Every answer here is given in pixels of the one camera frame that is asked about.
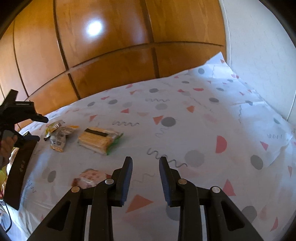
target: white wall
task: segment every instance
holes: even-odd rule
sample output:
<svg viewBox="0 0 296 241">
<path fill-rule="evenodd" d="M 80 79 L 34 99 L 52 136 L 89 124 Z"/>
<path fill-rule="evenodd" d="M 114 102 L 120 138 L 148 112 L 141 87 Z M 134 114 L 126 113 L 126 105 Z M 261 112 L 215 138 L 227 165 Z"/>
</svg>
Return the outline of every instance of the white wall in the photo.
<svg viewBox="0 0 296 241">
<path fill-rule="evenodd" d="M 232 70 L 287 119 L 296 92 L 291 39 L 259 0 L 221 1 L 229 25 Z M 296 124 L 296 107 L 288 120 Z"/>
</svg>

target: black clamp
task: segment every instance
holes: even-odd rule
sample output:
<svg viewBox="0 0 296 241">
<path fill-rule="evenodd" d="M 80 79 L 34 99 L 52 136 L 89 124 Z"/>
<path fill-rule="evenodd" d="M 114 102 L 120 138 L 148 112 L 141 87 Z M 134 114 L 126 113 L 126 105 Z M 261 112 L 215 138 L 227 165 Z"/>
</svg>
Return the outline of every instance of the black clamp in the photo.
<svg viewBox="0 0 296 241">
<path fill-rule="evenodd" d="M 196 187 L 171 169 L 165 157 L 159 160 L 165 200 L 180 207 L 178 241 L 202 241 L 200 205 L 204 206 L 208 241 L 263 241 L 241 211 L 219 187 Z"/>
<path fill-rule="evenodd" d="M 28 241 L 83 241 L 86 213 L 91 207 L 89 241 L 113 241 L 111 207 L 126 201 L 133 160 L 126 157 L 110 179 L 87 189 L 72 187 L 35 229 Z"/>
</svg>

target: finger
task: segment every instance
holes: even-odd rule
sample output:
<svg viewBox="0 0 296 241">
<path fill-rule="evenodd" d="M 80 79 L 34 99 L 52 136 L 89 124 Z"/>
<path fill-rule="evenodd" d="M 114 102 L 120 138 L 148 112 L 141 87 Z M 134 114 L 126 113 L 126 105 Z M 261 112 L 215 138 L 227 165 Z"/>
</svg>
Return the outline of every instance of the finger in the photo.
<svg viewBox="0 0 296 241">
<path fill-rule="evenodd" d="M 12 147 L 6 141 L 1 141 L 1 148 L 7 153 L 11 153 Z"/>
<path fill-rule="evenodd" d="M 12 149 L 15 144 L 14 140 L 11 137 L 6 138 L 6 143 L 8 144 L 10 149 Z"/>
<path fill-rule="evenodd" d="M 0 148 L 0 154 L 1 154 L 4 158 L 7 158 L 7 157 L 8 157 L 8 152 L 7 152 L 4 148 Z"/>
<path fill-rule="evenodd" d="M 13 139 L 14 143 L 17 142 L 17 136 L 16 135 L 14 135 L 12 139 Z"/>
</svg>

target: metal rivet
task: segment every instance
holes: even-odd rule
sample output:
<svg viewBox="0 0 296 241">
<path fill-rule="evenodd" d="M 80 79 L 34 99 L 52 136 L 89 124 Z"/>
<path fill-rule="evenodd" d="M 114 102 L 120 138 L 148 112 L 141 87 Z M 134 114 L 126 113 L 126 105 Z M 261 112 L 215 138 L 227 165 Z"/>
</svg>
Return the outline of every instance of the metal rivet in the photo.
<svg viewBox="0 0 296 241">
<path fill-rule="evenodd" d="M 181 185 L 185 185 L 187 183 L 187 180 L 181 178 L 181 179 L 178 180 L 178 183 L 181 184 Z"/>
<path fill-rule="evenodd" d="M 219 187 L 212 187 L 212 191 L 214 193 L 219 193 L 221 191 L 221 189 Z"/>
<path fill-rule="evenodd" d="M 80 187 L 77 187 L 77 186 L 71 188 L 71 192 L 74 192 L 74 193 L 79 192 L 79 190 L 80 190 Z"/>
<path fill-rule="evenodd" d="M 105 180 L 105 183 L 108 184 L 108 185 L 110 185 L 110 184 L 113 184 L 114 183 L 114 180 L 111 179 L 111 178 L 109 178 L 109 179 L 106 179 Z"/>
</svg>

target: wooden cabinet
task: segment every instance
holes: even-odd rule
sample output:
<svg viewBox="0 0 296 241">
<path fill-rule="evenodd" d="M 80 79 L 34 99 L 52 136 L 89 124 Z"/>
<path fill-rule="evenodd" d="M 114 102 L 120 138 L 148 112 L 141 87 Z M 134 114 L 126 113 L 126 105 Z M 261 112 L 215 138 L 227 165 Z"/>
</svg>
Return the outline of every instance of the wooden cabinet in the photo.
<svg viewBox="0 0 296 241">
<path fill-rule="evenodd" d="M 109 53 L 71 75 L 81 98 L 121 85 L 154 79 L 151 49 Z"/>
<path fill-rule="evenodd" d="M 65 71 L 54 25 L 53 1 L 33 0 L 15 19 L 15 52 L 29 95 Z"/>
<path fill-rule="evenodd" d="M 12 22 L 0 39 L 0 85 L 5 97 L 10 89 L 14 89 L 19 92 L 17 100 L 24 101 L 28 96 L 20 79 L 15 61 L 13 24 L 14 22 Z"/>
<path fill-rule="evenodd" d="M 148 43 L 139 0 L 57 0 L 57 24 L 70 67 Z"/>
<path fill-rule="evenodd" d="M 226 58 L 225 47 L 209 44 L 168 43 L 160 44 L 155 50 L 161 78 L 203 65 L 220 51 Z"/>
<path fill-rule="evenodd" d="M 49 81 L 30 96 L 30 101 L 34 102 L 36 112 L 42 115 L 46 115 L 77 100 L 78 98 L 67 74 Z"/>
<path fill-rule="evenodd" d="M 219 0 L 146 0 L 155 42 L 225 45 Z"/>
</svg>

